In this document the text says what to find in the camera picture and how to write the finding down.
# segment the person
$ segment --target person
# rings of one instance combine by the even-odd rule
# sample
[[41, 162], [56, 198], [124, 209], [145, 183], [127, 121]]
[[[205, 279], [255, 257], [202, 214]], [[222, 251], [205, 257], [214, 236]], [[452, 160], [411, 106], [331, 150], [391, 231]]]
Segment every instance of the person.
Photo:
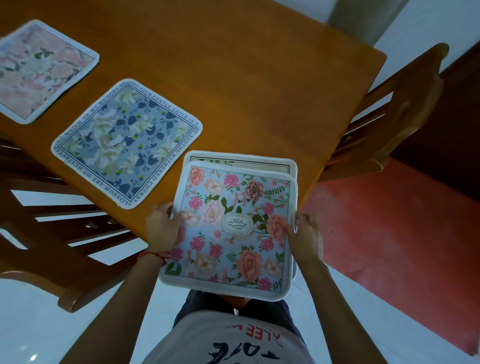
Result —
[[[181, 214], [172, 203], [146, 218], [148, 253], [142, 254], [120, 288], [63, 357], [61, 364], [129, 363], [164, 255], [177, 238]], [[386, 361], [353, 314], [323, 263], [323, 240], [314, 214], [296, 213], [297, 232], [288, 243], [315, 303], [333, 364]], [[285, 301], [250, 300], [233, 307], [212, 293], [190, 291], [173, 329], [144, 364], [314, 363]]]

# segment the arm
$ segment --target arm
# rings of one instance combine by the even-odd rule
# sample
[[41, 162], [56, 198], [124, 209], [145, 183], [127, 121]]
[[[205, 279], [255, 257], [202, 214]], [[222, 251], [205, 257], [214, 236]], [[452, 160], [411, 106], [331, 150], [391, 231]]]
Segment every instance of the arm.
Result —
[[288, 243], [315, 303], [333, 364], [387, 364], [323, 263], [323, 239], [314, 214], [297, 212], [298, 230], [286, 227]]
[[[170, 220], [166, 212], [171, 205], [155, 207], [146, 218], [148, 251], [165, 252], [172, 248], [181, 214]], [[142, 256], [60, 364], [128, 364], [162, 264], [163, 260], [158, 256]]]

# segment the forearm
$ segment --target forearm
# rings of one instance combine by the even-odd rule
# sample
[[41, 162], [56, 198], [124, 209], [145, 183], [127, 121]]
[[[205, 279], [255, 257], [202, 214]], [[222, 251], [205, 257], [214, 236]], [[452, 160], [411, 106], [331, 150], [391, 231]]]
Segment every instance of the forearm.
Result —
[[320, 260], [300, 265], [333, 364], [387, 364]]
[[129, 363], [162, 263], [154, 255], [140, 258], [60, 364]]

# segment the person's left arm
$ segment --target person's left arm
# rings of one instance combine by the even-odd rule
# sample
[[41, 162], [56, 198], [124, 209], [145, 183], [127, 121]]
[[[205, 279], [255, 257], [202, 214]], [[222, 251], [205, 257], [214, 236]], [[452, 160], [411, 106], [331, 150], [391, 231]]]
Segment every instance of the person's left arm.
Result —
[[[147, 251], [166, 252], [172, 248], [181, 214], [170, 220], [167, 209], [171, 205], [155, 207], [146, 218]], [[162, 265], [163, 260], [158, 256], [143, 255], [60, 364], [128, 364]]]

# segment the hand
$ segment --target hand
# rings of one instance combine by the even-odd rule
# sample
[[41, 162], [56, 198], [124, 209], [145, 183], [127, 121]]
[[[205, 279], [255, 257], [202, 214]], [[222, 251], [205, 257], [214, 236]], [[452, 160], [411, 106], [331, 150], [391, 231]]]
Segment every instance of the hand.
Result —
[[285, 227], [290, 250], [299, 266], [312, 261], [321, 261], [324, 256], [324, 240], [318, 230], [315, 214], [296, 212], [297, 233], [290, 225]]
[[182, 213], [172, 220], [167, 213], [173, 202], [167, 202], [152, 209], [152, 213], [145, 219], [148, 250], [152, 252], [168, 252], [173, 247], [179, 233]]

